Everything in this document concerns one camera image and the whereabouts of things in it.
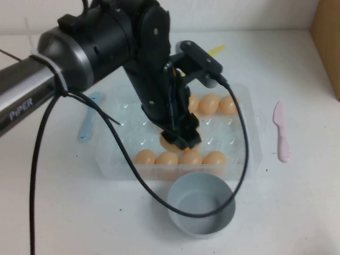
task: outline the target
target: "pink spatula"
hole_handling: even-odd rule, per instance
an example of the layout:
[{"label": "pink spatula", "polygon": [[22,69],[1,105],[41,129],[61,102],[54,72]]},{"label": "pink spatula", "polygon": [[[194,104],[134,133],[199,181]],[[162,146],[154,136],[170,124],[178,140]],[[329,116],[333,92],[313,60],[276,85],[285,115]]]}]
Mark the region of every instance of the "pink spatula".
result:
[{"label": "pink spatula", "polygon": [[278,102],[275,110],[273,121],[278,127],[278,158],[282,162],[289,162],[292,159],[291,150],[289,148],[287,133],[286,133],[286,123],[284,117],[284,105],[282,102]]}]

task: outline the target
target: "bowl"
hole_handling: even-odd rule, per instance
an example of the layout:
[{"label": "bowl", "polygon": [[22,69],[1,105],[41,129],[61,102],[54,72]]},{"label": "bowl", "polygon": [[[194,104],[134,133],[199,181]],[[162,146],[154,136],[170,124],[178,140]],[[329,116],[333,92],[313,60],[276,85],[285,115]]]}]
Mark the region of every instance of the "bowl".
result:
[{"label": "bowl", "polygon": [[[208,213],[232,195],[230,187],[215,175],[197,172],[179,178],[170,188],[167,202],[192,214]],[[168,210],[174,224],[195,239],[207,239],[223,230],[235,214],[235,200],[220,213],[206,218],[190,218]]]}]

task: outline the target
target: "egg tray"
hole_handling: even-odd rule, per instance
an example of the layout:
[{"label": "egg tray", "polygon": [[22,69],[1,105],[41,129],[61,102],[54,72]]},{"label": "egg tray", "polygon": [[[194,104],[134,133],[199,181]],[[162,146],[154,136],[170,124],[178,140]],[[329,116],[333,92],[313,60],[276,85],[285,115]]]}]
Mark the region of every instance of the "egg tray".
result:
[{"label": "egg tray", "polygon": [[[222,99],[229,93],[222,87],[207,89],[198,82],[190,84],[191,93],[201,99],[208,93],[216,93]],[[257,169],[262,160],[257,127],[249,92],[246,87],[238,86],[234,89],[244,115],[250,141],[249,177]],[[150,149],[158,157],[166,150],[159,142],[161,129],[151,123],[141,109],[136,93],[127,87],[115,88],[107,93],[110,101],[105,101],[102,108],[121,126],[115,125],[129,156],[133,160],[138,152]],[[244,137],[238,115],[225,115],[219,110],[213,115],[201,116],[200,130],[202,145],[199,152],[203,158],[212,151],[221,151],[227,157],[227,165],[136,165],[138,172],[145,180],[175,181],[180,176],[191,172],[207,172],[218,175],[224,180],[238,180],[244,165]],[[101,122],[99,127],[99,142],[96,153],[97,163],[102,173],[112,180],[135,180],[124,156],[116,144],[110,130]]]}]

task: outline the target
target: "white table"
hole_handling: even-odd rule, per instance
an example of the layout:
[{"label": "white table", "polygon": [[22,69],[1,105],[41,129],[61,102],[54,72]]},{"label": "white table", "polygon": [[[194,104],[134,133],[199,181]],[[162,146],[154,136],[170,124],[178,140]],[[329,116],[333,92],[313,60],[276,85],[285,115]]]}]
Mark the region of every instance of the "white table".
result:
[{"label": "white table", "polygon": [[[267,119],[263,160],[236,199],[236,215],[211,240],[192,240],[137,182],[104,180],[96,142],[79,143],[87,111],[61,99],[42,142],[36,189],[40,254],[339,254],[340,103],[307,31],[176,33],[172,43],[204,49],[232,84],[242,83]],[[2,36],[0,48],[26,57],[26,37]],[[0,54],[0,68],[15,61]],[[91,90],[107,90],[123,72]],[[286,105],[293,161],[277,159],[275,104]],[[1,254],[29,254],[28,194],[33,145],[46,105],[0,139]]]}]

